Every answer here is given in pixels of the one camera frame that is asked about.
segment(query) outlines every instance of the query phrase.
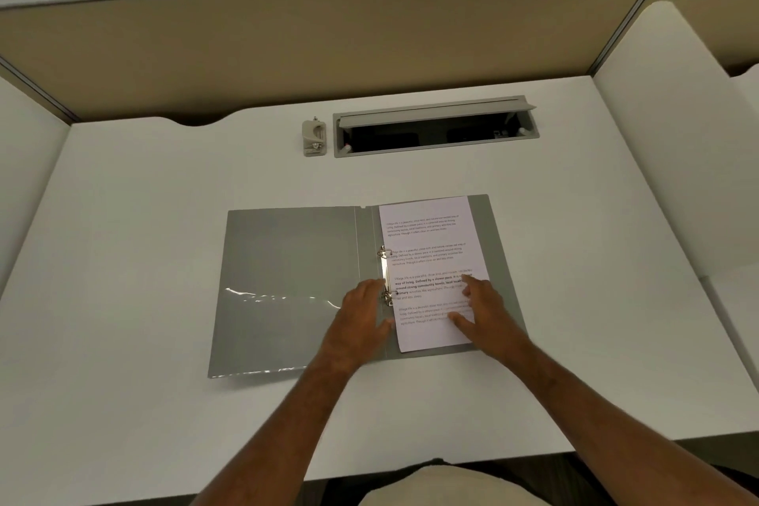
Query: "paper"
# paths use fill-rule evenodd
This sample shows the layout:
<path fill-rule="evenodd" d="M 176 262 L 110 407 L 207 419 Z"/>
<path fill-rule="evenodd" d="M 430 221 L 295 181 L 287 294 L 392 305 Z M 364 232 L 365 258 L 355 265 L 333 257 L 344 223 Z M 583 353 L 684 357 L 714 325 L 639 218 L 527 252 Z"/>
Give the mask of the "paper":
<path fill-rule="evenodd" d="M 379 218 L 401 352 L 469 342 L 448 319 L 474 320 L 461 275 L 488 278 L 467 197 L 387 204 Z"/>

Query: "cubicle partition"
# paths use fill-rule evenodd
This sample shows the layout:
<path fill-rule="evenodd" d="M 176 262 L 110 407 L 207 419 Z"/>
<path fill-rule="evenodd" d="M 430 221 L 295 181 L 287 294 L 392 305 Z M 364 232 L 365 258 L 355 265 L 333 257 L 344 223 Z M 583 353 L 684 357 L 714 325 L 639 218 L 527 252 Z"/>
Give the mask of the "cubicle partition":
<path fill-rule="evenodd" d="M 5 0 L 0 75 L 73 121 L 208 123 L 261 105 L 594 72 L 655 0 Z M 726 67 L 757 0 L 672 0 Z"/>

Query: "person's left arm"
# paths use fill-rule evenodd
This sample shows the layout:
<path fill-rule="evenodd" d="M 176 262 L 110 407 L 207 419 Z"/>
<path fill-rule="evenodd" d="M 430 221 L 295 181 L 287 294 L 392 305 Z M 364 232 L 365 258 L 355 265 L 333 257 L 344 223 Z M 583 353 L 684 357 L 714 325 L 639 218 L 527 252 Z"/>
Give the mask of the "person's left arm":
<path fill-rule="evenodd" d="M 248 444 L 191 506 L 289 506 L 300 490 L 329 415 L 347 381 L 385 342 L 392 320 L 376 326 L 382 280 L 346 294 L 321 348 L 300 380 Z"/>

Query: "person's right arm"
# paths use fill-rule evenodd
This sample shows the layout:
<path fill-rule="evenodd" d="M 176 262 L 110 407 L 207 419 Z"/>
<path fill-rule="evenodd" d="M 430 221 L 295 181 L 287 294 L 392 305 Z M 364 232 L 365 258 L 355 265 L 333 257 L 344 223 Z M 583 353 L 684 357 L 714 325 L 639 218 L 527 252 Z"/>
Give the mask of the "person's right arm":
<path fill-rule="evenodd" d="M 517 327 L 489 281 L 464 276 L 474 323 L 450 319 L 548 411 L 619 506 L 759 506 L 759 499 L 604 399 Z"/>

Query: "dark floor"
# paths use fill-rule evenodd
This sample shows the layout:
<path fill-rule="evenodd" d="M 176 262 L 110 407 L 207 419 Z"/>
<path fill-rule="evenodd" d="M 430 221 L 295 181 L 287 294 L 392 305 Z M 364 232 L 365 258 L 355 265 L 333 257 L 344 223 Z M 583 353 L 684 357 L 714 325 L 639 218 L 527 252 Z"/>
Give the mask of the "dark floor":
<path fill-rule="evenodd" d="M 759 477 L 759 432 L 694 438 L 680 442 L 689 452 L 708 463 L 727 466 Z M 553 506 L 609 506 L 569 465 L 565 454 L 550 454 L 499 461 L 533 488 L 539 489 Z M 319 506 L 326 480 L 305 482 L 296 506 Z M 129 506 L 187 506 L 194 496 L 175 496 L 137 502 Z"/>

